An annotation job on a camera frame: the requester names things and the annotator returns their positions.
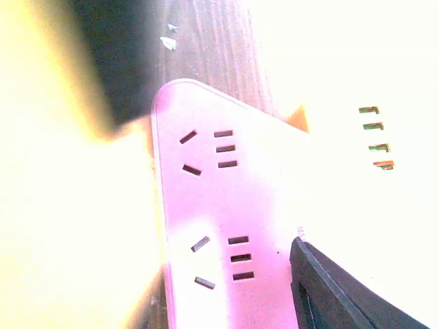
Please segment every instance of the outlet slot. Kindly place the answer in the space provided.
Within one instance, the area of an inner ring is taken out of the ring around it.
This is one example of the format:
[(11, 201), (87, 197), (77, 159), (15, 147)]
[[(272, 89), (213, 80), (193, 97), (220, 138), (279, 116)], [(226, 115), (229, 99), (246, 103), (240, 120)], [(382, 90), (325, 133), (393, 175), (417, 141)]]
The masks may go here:
[(235, 262), (245, 262), (247, 260), (252, 260), (252, 255), (251, 254), (236, 255), (236, 256), (231, 256), (230, 257), (230, 261), (232, 263), (235, 263)]
[(230, 238), (228, 240), (229, 245), (237, 245), (238, 243), (247, 243), (248, 236), (238, 236), (237, 238)]
[(378, 106), (371, 106), (369, 108), (359, 108), (360, 113), (376, 113), (379, 114)]
[(180, 139), (180, 143), (181, 144), (185, 144), (187, 141), (189, 141), (189, 139), (192, 139), (193, 137), (195, 137), (197, 135), (197, 132), (195, 130), (192, 130), (190, 133), (188, 133), (185, 137), (183, 137), (182, 139)]
[(393, 161), (379, 161), (373, 163), (375, 166), (380, 167), (383, 170), (393, 170)]
[(230, 168), (230, 167), (236, 167), (238, 165), (238, 162), (235, 161), (227, 161), (227, 162), (219, 162), (218, 168)]
[(384, 130), (384, 126), (382, 122), (377, 122), (377, 123), (365, 123), (363, 124), (363, 129), (364, 130), (373, 130), (373, 129), (380, 129), (380, 130)]
[(185, 164), (182, 169), (184, 171), (187, 171), (188, 173), (191, 173), (191, 174), (195, 175), (195, 176), (201, 175), (201, 170), (198, 170), (196, 168), (188, 166), (187, 164)]
[(253, 278), (254, 278), (254, 272), (233, 274), (233, 281), (253, 279)]
[(205, 280), (205, 279), (201, 279), (198, 276), (195, 278), (195, 283), (198, 283), (199, 285), (204, 286), (204, 287), (209, 288), (209, 289), (215, 288), (215, 283), (210, 282), (210, 281)]
[(191, 247), (193, 252), (197, 252), (200, 250), (201, 247), (204, 247), (206, 243), (210, 241), (210, 238), (208, 236), (205, 236), (203, 239), (199, 240), (195, 245)]
[(235, 151), (235, 150), (236, 150), (236, 147), (234, 145), (217, 147), (217, 153), (231, 152), (231, 151)]
[(370, 151), (386, 151), (390, 152), (390, 148), (388, 144), (378, 144), (369, 146)]
[(218, 137), (227, 137), (227, 136), (232, 136), (233, 135), (233, 130), (224, 130), (223, 132), (214, 132), (213, 133), (213, 137), (218, 138)]

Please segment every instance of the power strip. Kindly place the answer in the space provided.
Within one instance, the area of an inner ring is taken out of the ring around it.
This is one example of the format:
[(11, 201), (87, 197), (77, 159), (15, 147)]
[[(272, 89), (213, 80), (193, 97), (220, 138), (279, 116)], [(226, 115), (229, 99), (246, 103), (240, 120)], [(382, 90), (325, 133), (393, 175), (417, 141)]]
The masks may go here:
[(423, 107), (407, 95), (379, 94), (309, 103), (310, 137), (324, 166), (316, 171), (320, 188), (313, 186), (320, 207), (309, 208), (301, 234), (369, 289), (435, 328), (439, 286), (431, 260), (439, 213), (431, 191), (439, 175), (421, 164), (437, 161), (428, 138), (437, 114), (425, 96)]
[(152, 120), (169, 327), (297, 328), (309, 135), (193, 80), (162, 87)]

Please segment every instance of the pink power strip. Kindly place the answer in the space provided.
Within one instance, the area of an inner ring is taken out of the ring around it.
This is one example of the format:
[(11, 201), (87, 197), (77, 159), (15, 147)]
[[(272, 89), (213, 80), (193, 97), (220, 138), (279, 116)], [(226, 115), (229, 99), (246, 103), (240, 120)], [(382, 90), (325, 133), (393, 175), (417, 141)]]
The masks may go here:
[(297, 328), (289, 250), (307, 134), (193, 80), (164, 85), (153, 107), (169, 327)]

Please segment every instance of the wood grain surface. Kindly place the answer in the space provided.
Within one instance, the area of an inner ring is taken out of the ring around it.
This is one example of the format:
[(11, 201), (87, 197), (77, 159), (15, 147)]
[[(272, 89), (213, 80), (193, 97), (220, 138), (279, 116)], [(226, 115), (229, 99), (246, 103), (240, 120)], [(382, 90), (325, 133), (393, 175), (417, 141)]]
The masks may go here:
[[(148, 15), (148, 99), (164, 83), (185, 77), (277, 115), (245, 1), (154, 0)], [(176, 50), (168, 50), (162, 36), (175, 39)]]

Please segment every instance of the small white flake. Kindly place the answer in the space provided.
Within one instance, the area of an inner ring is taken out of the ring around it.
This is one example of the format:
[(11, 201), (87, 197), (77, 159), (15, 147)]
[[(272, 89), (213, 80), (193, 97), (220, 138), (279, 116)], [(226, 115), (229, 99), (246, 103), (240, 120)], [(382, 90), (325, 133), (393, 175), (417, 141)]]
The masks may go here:
[(178, 26), (172, 25), (172, 24), (167, 24), (168, 28), (172, 31), (172, 32), (177, 32)]
[(163, 44), (166, 48), (169, 50), (175, 50), (177, 49), (177, 41), (171, 38), (167, 38), (166, 36), (160, 37), (160, 40), (162, 40)]

